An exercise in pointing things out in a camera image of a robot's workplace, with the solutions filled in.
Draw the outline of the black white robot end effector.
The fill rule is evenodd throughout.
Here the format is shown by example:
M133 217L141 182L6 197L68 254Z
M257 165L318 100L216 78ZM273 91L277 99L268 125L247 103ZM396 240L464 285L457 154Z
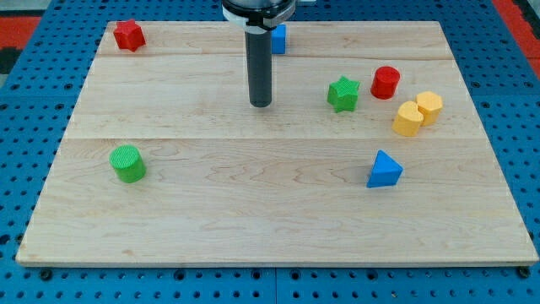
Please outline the black white robot end effector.
M249 34L264 34L289 19L295 0L222 0L223 16Z

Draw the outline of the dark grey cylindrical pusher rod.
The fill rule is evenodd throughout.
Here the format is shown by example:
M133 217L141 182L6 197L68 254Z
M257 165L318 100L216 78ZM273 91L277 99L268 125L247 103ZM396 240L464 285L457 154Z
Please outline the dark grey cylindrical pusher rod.
M272 36L246 33L246 66L250 103L267 107L272 102Z

